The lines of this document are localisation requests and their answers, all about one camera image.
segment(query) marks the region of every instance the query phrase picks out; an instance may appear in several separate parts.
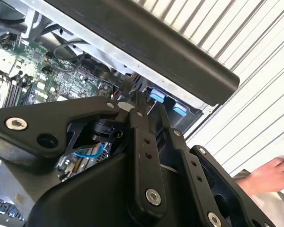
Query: wire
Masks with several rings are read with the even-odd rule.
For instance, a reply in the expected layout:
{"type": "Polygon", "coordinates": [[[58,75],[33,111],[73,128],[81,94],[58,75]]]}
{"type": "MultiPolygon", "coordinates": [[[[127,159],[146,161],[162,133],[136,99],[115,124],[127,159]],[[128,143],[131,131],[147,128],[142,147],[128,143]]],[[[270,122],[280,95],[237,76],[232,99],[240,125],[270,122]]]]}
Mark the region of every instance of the wire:
{"type": "Polygon", "coordinates": [[[96,153],[95,155],[84,155],[84,154],[78,153],[77,151],[74,154],[78,157],[97,158],[103,154],[103,151],[104,151],[104,145],[101,144],[100,151],[96,153]]]}
{"type": "Polygon", "coordinates": [[[5,40],[7,38],[9,38],[10,34],[3,34],[3,35],[0,35],[0,40],[5,40]]]}
{"type": "Polygon", "coordinates": [[[27,27],[22,25],[24,19],[19,20],[6,20],[0,18],[0,29],[7,30],[10,33],[20,35],[21,33],[26,32],[27,27]]]}
{"type": "Polygon", "coordinates": [[[40,36],[41,36],[41,35],[45,35],[45,34],[47,34],[47,33],[49,33],[49,32],[54,31],[54,30],[60,29],[60,28],[61,28],[61,26],[58,25],[58,24],[50,25],[50,26],[48,26],[47,28],[45,28],[45,29],[43,30],[43,32],[41,32],[40,36]]]}
{"type": "Polygon", "coordinates": [[[56,49],[54,49],[53,54],[56,58],[60,59],[60,60],[65,60],[65,61],[75,61],[78,59],[78,57],[73,57],[73,58],[63,58],[61,56],[57,55],[57,51],[61,48],[67,47],[69,45],[73,45],[73,44],[88,44],[87,42],[80,40],[80,41],[70,41],[64,44],[61,44],[60,46],[58,46],[56,49]]]}

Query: electronic component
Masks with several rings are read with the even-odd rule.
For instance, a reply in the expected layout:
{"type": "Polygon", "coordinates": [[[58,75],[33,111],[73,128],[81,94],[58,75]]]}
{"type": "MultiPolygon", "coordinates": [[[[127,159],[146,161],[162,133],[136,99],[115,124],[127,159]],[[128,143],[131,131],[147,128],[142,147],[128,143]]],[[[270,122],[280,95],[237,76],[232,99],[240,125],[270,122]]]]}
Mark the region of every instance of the electronic component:
{"type": "Polygon", "coordinates": [[[8,209],[9,209],[9,206],[10,206],[10,204],[8,204],[8,203],[3,203],[3,204],[0,206],[0,214],[6,214],[6,212],[7,212],[8,209]]]}
{"type": "Polygon", "coordinates": [[[13,206],[12,209],[9,211],[9,217],[14,218],[18,214],[18,209],[13,206]]]}
{"type": "Polygon", "coordinates": [[[51,74],[53,72],[53,69],[50,66],[44,66],[41,69],[41,72],[45,74],[51,74]]]}
{"type": "Polygon", "coordinates": [[[18,219],[19,219],[20,221],[24,221],[24,216],[23,216],[22,214],[19,214],[18,219]]]}

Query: black cable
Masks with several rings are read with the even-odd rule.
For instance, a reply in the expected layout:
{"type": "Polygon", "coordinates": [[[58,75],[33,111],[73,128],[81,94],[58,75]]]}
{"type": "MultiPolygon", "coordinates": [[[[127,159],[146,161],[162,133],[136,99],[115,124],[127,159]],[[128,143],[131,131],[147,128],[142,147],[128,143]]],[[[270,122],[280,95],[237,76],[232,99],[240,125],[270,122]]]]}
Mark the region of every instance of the black cable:
{"type": "Polygon", "coordinates": [[[25,19],[18,19],[18,20],[8,20],[8,19],[1,19],[0,18],[0,22],[1,23],[5,23],[7,25],[18,25],[24,22],[25,19]]]}
{"type": "Polygon", "coordinates": [[[61,26],[58,25],[58,24],[50,25],[49,27],[47,27],[46,29],[44,29],[43,32],[41,32],[40,36],[45,35],[45,34],[47,34],[47,33],[49,33],[49,32],[54,31],[54,30],[60,29],[60,28],[61,28],[61,26]]]}
{"type": "Polygon", "coordinates": [[[64,48],[64,47],[69,46],[69,45],[73,45],[73,44],[88,44],[88,43],[83,41],[83,40],[80,40],[80,41],[70,41],[70,42],[64,43],[64,44],[58,46],[56,49],[54,49],[54,51],[53,51],[54,56],[57,59],[64,60],[64,61],[75,61],[75,60],[78,60],[77,56],[74,57],[74,58],[63,58],[63,57],[60,57],[60,56],[57,55],[57,51],[59,49],[64,48]]]}
{"type": "Polygon", "coordinates": [[[7,30],[10,33],[16,35],[20,35],[21,33],[25,33],[27,30],[27,27],[21,24],[23,22],[24,19],[19,19],[19,20],[0,19],[0,29],[7,30]]]}

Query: metal bracket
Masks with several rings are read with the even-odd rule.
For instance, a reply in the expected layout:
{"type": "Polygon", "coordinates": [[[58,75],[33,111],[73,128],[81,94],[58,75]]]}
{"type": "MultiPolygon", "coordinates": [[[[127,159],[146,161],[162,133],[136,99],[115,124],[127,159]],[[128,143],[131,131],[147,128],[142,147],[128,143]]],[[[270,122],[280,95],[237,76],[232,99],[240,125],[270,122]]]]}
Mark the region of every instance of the metal bracket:
{"type": "Polygon", "coordinates": [[[211,193],[232,226],[274,226],[205,148],[194,146],[190,153],[200,161],[211,193]]]}
{"type": "Polygon", "coordinates": [[[0,158],[30,171],[49,171],[65,152],[71,122],[118,114],[117,104],[104,97],[0,109],[0,158]],[[7,121],[12,117],[18,120],[7,121]]]}
{"type": "Polygon", "coordinates": [[[133,148],[129,148],[130,199],[128,208],[132,218],[150,225],[160,220],[167,211],[157,142],[149,133],[145,97],[137,93],[137,108],[130,110],[133,148]]]}

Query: silver screw head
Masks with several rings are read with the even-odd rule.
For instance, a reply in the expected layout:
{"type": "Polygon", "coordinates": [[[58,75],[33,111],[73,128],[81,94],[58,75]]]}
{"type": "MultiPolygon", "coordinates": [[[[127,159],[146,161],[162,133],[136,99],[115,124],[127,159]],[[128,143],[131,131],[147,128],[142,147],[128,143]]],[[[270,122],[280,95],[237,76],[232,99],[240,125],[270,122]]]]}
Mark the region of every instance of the silver screw head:
{"type": "Polygon", "coordinates": [[[159,206],[161,204],[161,196],[160,194],[154,189],[148,189],[145,193],[146,199],[149,203],[154,206],[159,206]]]}
{"type": "Polygon", "coordinates": [[[206,151],[203,148],[199,148],[199,151],[203,154],[206,155],[206,151]]]}
{"type": "Polygon", "coordinates": [[[209,212],[208,213],[208,219],[214,227],[221,227],[222,226],[220,219],[214,213],[209,212]]]}
{"type": "Polygon", "coordinates": [[[177,136],[181,136],[181,133],[180,133],[178,130],[174,130],[174,133],[175,133],[177,136]]]}
{"type": "Polygon", "coordinates": [[[141,112],[139,112],[139,111],[137,111],[137,114],[138,114],[140,117],[144,117],[144,115],[143,115],[141,112]]]}
{"type": "Polygon", "coordinates": [[[109,106],[110,108],[114,108],[115,107],[114,104],[112,104],[112,103],[106,103],[106,105],[109,106]]]}
{"type": "Polygon", "coordinates": [[[8,118],[5,122],[5,125],[14,131],[22,131],[27,128],[27,122],[18,117],[8,118]]]}

